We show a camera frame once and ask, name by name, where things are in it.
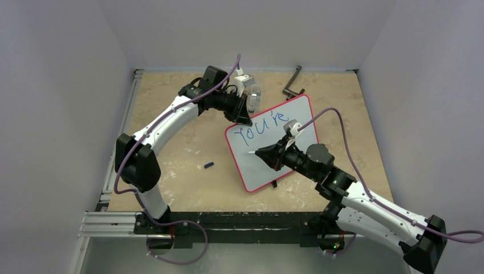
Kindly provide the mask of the clear plastic screw box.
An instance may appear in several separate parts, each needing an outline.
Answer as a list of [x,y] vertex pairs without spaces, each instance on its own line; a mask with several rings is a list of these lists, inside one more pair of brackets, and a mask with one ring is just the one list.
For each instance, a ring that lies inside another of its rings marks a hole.
[[249,86],[244,89],[244,92],[248,96],[248,112],[250,114],[255,114],[261,111],[264,77],[261,72],[250,72],[249,76],[252,77],[252,81],[249,83]]

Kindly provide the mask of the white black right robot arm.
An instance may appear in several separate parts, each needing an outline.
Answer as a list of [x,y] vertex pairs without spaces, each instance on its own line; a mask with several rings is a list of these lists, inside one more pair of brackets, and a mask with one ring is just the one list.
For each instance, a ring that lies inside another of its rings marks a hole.
[[255,151],[265,164],[278,171],[288,167],[316,182],[315,189],[329,200],[320,224],[327,232],[338,228],[386,245],[420,273],[434,273],[447,240],[445,221],[408,211],[366,190],[363,183],[334,165],[324,144],[312,144],[305,152],[288,139]]

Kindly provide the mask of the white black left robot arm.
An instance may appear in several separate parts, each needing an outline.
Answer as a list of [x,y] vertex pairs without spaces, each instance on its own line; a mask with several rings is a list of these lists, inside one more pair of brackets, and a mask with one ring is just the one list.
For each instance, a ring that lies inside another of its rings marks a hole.
[[171,210],[158,189],[161,169],[157,160],[171,138],[210,109],[222,112],[232,123],[252,125],[244,90],[256,81],[239,66],[232,71],[237,74],[233,79],[230,72],[208,66],[203,76],[183,86],[172,103],[151,123],[132,135],[121,134],[116,140],[114,192],[122,193],[117,187],[119,181],[127,183],[127,192],[135,194],[149,216],[148,226],[155,233],[164,233],[172,224]]

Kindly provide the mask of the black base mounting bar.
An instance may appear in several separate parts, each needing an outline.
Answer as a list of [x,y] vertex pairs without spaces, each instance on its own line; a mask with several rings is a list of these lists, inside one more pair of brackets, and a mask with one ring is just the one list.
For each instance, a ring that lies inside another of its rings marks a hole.
[[145,213],[135,215],[134,234],[166,236],[168,242],[150,247],[191,248],[195,243],[297,244],[340,252],[353,234],[338,228],[320,212],[172,212],[168,220],[152,222]]

